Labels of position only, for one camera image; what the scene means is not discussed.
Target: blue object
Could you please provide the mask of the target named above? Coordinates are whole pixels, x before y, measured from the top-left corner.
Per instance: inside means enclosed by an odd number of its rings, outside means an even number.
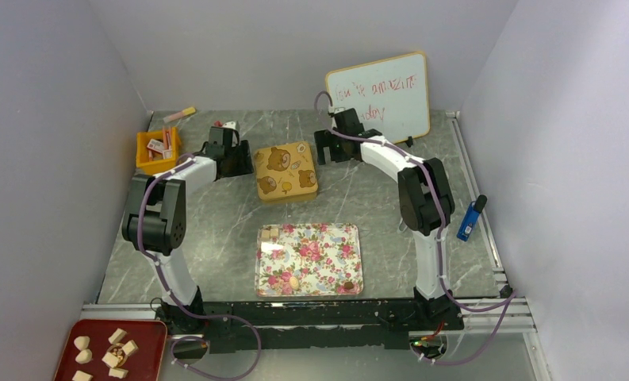
[[[487,196],[480,194],[477,200],[468,205],[468,210],[466,211],[466,215],[463,216],[462,225],[459,227],[459,231],[457,233],[458,239],[462,241],[468,240],[468,237],[470,237],[470,234],[473,232],[475,225],[478,223],[478,217],[480,217],[482,209],[485,208],[485,204],[487,204]]]

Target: cartoon bear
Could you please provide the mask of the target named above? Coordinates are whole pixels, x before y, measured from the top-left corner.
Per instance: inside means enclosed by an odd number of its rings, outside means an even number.
[[[268,194],[271,191],[277,189],[277,182],[274,181],[270,176],[265,176],[261,179],[258,179],[258,186],[263,191],[263,194]]]
[[[314,184],[316,184],[316,175],[311,169],[307,171],[298,171],[297,174],[300,177],[299,180],[301,188],[314,187]]]
[[[291,154],[285,149],[272,147],[272,153],[267,158],[267,169],[285,171],[291,162]]]

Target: white wall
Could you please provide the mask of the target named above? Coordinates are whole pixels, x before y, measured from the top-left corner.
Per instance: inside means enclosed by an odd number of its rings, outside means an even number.
[[[423,50],[459,110],[517,0],[90,0],[146,106],[312,107],[326,73]]]
[[[554,379],[629,379],[629,1],[520,1],[462,129]]]
[[[51,379],[111,253],[141,102],[85,0],[0,0],[0,379]]]

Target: gray marble table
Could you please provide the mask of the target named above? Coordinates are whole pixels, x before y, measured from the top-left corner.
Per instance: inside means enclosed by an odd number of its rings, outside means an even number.
[[[155,113],[150,129],[161,129],[162,117],[167,114]],[[215,121],[238,121],[240,134],[249,140],[252,150],[299,140],[307,140],[314,147],[313,133],[323,128],[312,110],[208,111],[178,123],[183,151],[199,150]],[[430,133],[406,149],[413,155],[444,162],[456,200],[446,241],[455,296],[497,297],[487,236],[476,229],[468,242],[456,238],[471,195],[462,153],[444,112],[432,111]],[[312,222],[349,222],[359,227],[365,288],[361,294],[345,298],[412,295],[415,245],[409,230],[397,231],[401,216],[396,183],[377,168],[357,161],[319,166],[316,176],[319,195],[308,202],[263,204],[254,175],[221,179],[188,199],[182,248],[206,301],[261,299],[254,281],[259,228]],[[159,285],[147,260],[118,233],[98,302],[147,302],[158,295]]]

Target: floral tray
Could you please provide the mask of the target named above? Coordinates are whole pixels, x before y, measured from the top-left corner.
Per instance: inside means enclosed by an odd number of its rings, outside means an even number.
[[[258,296],[325,296],[363,290],[356,225],[265,225],[258,233],[258,247]]]

